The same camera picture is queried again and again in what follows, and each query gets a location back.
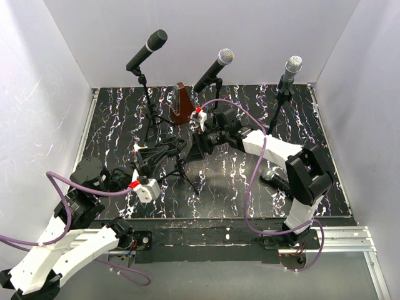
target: white panel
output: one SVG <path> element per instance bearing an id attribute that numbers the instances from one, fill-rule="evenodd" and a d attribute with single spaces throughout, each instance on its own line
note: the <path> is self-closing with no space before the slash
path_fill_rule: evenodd
<path id="1" fill-rule="evenodd" d="M 225 84 L 277 83 L 292 55 L 315 82 L 359 0 L 44 0 L 87 81 L 138 86 L 125 71 L 149 35 L 168 41 L 142 63 L 149 85 L 195 84 L 230 48 Z"/>
<path id="2" fill-rule="evenodd" d="M 0 11 L 0 230 L 35 241 L 59 202 L 45 172 L 70 174 L 91 89 L 42 0 L 0 0 Z M 0 254 L 0 270 L 25 255 Z"/>
<path id="3" fill-rule="evenodd" d="M 399 1 L 361 1 L 317 82 L 327 136 L 356 219 L 400 299 Z"/>

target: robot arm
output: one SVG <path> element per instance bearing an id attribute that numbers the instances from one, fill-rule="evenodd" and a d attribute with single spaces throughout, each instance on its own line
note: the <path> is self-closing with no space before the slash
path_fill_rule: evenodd
<path id="1" fill-rule="evenodd" d="M 117 167 L 112 171 L 108 171 L 98 158 L 85 157 L 70 179 L 86 188 L 103 192 L 116 192 L 130 186 L 142 202 L 150 202 L 158 198 L 161 191 L 157 181 L 149 179 L 149 176 L 157 170 L 167 149 L 167 146 L 136 149 L 129 166 Z M 135 237 L 142 234 L 134 232 L 119 217 L 71 250 L 70 244 L 105 207 L 97 197 L 74 188 L 70 188 L 66 200 L 71 210 L 71 227 L 67 234 L 54 244 L 43 244 L 60 236 L 65 230 L 67 214 L 60 202 L 37 240 L 39 245 L 34 246 L 16 267 L 0 272 L 1 286 L 16 290 L 12 299 L 54 299 L 60 287 L 78 270 L 105 252 L 128 248 Z"/>
<path id="2" fill-rule="evenodd" d="M 185 159 L 187 163 L 204 159 L 205 153 L 211 154 L 215 146 L 224 143 L 244 153 L 258 156 L 261 154 L 264 133 L 243 126 L 233 108 L 218 108 L 212 119 L 207 119 L 206 114 L 201 113 L 196 110 L 192 115 L 192 120 L 201 127 L 192 136 L 192 148 Z M 287 172 L 291 196 L 294 199 L 289 216 L 282 225 L 283 230 L 293 229 L 310 221 L 322 198 L 334 184 L 334 170 L 328 164 L 324 151 L 317 145 L 303 147 L 268 135 L 263 158 Z M 302 227 L 285 238 L 289 244 L 296 244 L 308 229 L 309 226 Z"/>

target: floor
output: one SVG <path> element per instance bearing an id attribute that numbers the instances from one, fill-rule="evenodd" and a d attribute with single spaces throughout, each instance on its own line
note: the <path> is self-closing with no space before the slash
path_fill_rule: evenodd
<path id="1" fill-rule="evenodd" d="M 57 300 L 378 299 L 362 252 L 323 253 L 298 275 L 279 267 L 256 261 L 134 265 L 152 277 L 151 285 L 140 287 L 92 262 L 62 287 Z"/>
<path id="2" fill-rule="evenodd" d="M 187 88 L 194 106 L 214 99 L 214 88 L 196 94 Z M 166 123 L 151 131 L 149 141 L 144 144 L 147 112 L 144 89 L 141 87 L 102 88 L 87 137 L 84 156 L 96 156 L 111 169 L 126 164 L 133 146 L 153 146 L 161 138 L 178 135 L 187 140 L 186 153 L 191 145 L 189 137 L 193 128 L 188 124 L 172 127 Z M 151 100 L 165 118 L 168 118 L 172 87 L 149 88 Z M 221 97 L 241 103 L 254 117 L 265 125 L 272 118 L 276 101 L 275 85 L 224 86 Z M 296 85 L 296 94 L 286 103 L 273 132 L 273 136 L 295 144 L 318 144 L 329 154 L 326 138 L 321 129 L 317 110 L 306 85 Z M 242 123 L 248 117 L 238 111 Z M 254 170 L 256 156 L 235 151 L 228 145 L 217 147 L 203 161 L 190 162 L 186 172 L 198 187 L 199 196 L 193 193 L 187 182 L 169 177 L 161 185 L 160 199 L 142 204 L 135 196 L 103 199 L 106 210 L 100 218 L 232 218 L 243 216 L 244 192 Z M 160 176 L 173 169 L 174 159 L 166 159 Z M 266 168 L 277 168 L 264 161 L 259 174 Z M 284 217 L 289 213 L 291 201 L 284 192 L 257 182 L 252 189 L 249 215 L 255 218 Z M 339 182 L 333 186 L 317 209 L 318 216 L 348 216 L 348 204 Z"/>

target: black microphone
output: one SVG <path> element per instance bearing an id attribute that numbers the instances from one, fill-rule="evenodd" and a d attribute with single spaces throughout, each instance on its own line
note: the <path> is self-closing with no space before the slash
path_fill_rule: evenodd
<path id="1" fill-rule="evenodd" d="M 222 49 L 218 53 L 218 58 L 207 70 L 206 73 L 200 78 L 200 80 L 194 86 L 194 91 L 200 93 L 206 86 L 210 85 L 213 79 L 216 78 L 217 74 L 224 68 L 224 66 L 230 64 L 233 61 L 233 52 L 226 48 Z"/>
<path id="2" fill-rule="evenodd" d="M 285 192 L 287 197 L 293 198 L 293 196 L 290 193 L 289 183 L 281 176 L 279 176 L 277 173 L 275 173 L 272 169 L 266 168 L 262 172 L 260 179 L 261 181 L 270 184 L 272 187 L 280 189 L 282 192 Z"/>
<path id="3" fill-rule="evenodd" d="M 151 55 L 151 53 L 163 47 L 167 39 L 167 33 L 162 29 L 159 29 L 150 35 L 147 43 L 142 47 L 142 49 L 139 50 L 139 52 L 131 59 L 131 61 L 128 62 L 126 65 L 126 70 L 132 72 L 133 70 L 137 69 L 140 64 Z"/>

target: red tag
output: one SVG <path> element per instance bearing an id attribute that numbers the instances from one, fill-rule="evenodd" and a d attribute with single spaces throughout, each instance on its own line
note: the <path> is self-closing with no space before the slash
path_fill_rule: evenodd
<path id="1" fill-rule="evenodd" d="M 129 183 L 128 186 L 129 186 L 131 189 L 134 189 L 134 188 L 137 187 L 139 184 L 140 184 L 140 182 L 139 182 L 138 180 L 136 180 L 136 181 L 134 181 L 134 182 Z"/>

